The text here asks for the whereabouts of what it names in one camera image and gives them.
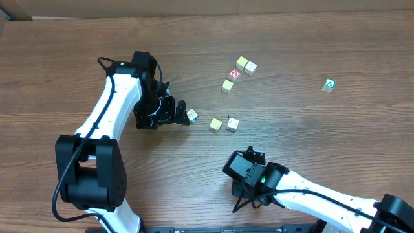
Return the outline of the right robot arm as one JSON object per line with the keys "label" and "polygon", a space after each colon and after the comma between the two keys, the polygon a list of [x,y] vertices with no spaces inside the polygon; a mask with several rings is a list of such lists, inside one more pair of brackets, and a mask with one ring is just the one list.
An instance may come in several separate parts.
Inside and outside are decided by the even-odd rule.
{"label": "right robot arm", "polygon": [[394,195],[382,200],[343,194],[313,183],[278,163],[266,162],[252,147],[234,151],[223,172],[240,185],[233,211],[246,205],[257,209],[275,204],[312,215],[319,219],[315,228],[328,225],[341,232],[412,232],[413,207]]}

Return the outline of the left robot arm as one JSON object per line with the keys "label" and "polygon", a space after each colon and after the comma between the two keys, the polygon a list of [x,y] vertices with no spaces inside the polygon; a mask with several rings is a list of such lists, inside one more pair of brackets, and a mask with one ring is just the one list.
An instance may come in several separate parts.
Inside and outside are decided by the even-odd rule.
{"label": "left robot arm", "polygon": [[106,75],[105,88],[87,120],[73,135],[55,144],[58,183],[52,213],[61,222],[95,218],[104,232],[143,232],[142,218],[126,199],[127,173],[119,141],[133,114],[137,129],[164,124],[188,126],[186,103],[175,101],[170,82],[155,79],[162,69],[148,52],[136,51],[131,61],[97,59]]}

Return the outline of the block with blue side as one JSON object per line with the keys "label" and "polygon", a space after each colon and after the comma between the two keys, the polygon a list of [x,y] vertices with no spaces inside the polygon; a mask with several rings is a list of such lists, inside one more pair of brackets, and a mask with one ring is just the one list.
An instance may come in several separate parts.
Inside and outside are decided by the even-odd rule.
{"label": "block with blue side", "polygon": [[194,124],[199,119],[199,115],[193,109],[187,111],[187,116],[190,124]]}

